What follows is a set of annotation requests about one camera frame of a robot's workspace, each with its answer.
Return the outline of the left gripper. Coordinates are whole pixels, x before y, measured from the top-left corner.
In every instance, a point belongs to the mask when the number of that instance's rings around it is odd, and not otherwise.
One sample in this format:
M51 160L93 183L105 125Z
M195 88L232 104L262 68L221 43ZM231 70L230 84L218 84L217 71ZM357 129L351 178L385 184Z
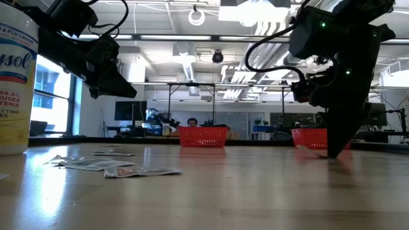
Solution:
M65 37L70 48L68 57L68 69L84 79L92 98L101 95L118 97L135 97L137 91L119 73L116 65L108 65L105 68L97 68L88 61L87 54L92 48L91 41L80 41Z

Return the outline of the black gantry frame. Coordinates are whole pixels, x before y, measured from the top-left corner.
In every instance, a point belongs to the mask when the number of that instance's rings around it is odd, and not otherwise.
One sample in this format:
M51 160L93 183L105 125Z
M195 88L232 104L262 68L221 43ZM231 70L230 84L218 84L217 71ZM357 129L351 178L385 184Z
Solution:
M245 85L245 84L198 84L201 96L189 96L188 85L169 85L168 95L155 101L167 104L167 111L195 111L210 112L211 118L216 120L218 112L246 112L247 114L261 113L270 121L271 112L284 114L292 111L296 103L290 100L289 87L279 85Z

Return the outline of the yellow Lysol wipes canister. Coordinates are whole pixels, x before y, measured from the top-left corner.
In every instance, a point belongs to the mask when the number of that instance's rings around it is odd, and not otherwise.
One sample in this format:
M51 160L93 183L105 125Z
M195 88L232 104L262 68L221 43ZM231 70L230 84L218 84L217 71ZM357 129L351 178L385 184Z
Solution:
M27 150L37 55L37 24L0 2L0 156Z

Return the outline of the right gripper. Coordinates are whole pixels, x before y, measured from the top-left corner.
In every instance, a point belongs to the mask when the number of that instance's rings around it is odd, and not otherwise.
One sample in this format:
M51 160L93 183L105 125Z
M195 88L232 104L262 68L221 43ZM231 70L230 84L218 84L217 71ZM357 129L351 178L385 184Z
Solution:
M334 70L330 82L314 90L314 105L328 109L327 155L340 155L351 138L368 119L372 105L365 104L376 64L374 54L340 54L332 56ZM337 111L337 138L332 111Z

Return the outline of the black monitor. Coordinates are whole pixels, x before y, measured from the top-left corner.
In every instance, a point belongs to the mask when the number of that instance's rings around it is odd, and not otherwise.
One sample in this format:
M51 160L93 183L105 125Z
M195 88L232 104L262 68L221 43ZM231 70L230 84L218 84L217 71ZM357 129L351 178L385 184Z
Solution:
M114 119L116 121L144 121L146 119L147 101L116 102Z

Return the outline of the red plastic basket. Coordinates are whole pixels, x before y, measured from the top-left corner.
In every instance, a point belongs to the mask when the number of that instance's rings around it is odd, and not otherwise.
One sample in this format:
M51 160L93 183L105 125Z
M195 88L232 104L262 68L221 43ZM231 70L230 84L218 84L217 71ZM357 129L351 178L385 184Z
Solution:
M294 128L291 135L295 146L301 145L314 150L328 148L326 128Z
M183 147L224 147L228 127L189 127L179 129L180 144Z

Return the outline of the dark laptop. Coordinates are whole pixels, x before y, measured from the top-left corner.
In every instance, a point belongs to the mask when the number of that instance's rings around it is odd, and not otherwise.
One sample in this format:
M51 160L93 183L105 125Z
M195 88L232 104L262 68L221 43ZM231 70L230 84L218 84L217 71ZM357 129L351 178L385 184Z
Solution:
M43 135L45 133L47 125L48 125L48 123L46 121L32 120L30 122L29 136L30 137L35 137L35 136L38 136L38 135Z

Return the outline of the grey chair back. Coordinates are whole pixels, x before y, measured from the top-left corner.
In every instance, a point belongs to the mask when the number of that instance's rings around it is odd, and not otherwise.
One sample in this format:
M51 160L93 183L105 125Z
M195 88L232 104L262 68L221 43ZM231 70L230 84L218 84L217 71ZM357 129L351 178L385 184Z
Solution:
M270 134L271 141L292 141L293 137L291 134L282 131L272 132Z

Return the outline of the long ceiling light bar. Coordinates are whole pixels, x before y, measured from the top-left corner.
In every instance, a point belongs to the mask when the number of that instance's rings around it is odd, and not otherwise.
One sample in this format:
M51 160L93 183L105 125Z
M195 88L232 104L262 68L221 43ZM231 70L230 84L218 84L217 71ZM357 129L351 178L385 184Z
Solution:
M94 40L94 34L82 34L80 40ZM149 41L149 42L231 42L255 43L265 36L230 36L230 35L180 35L180 34L120 34L115 40L121 41ZM280 36L269 40L270 43L289 43L289 36ZM395 38L382 42L382 45L409 45L409 38Z

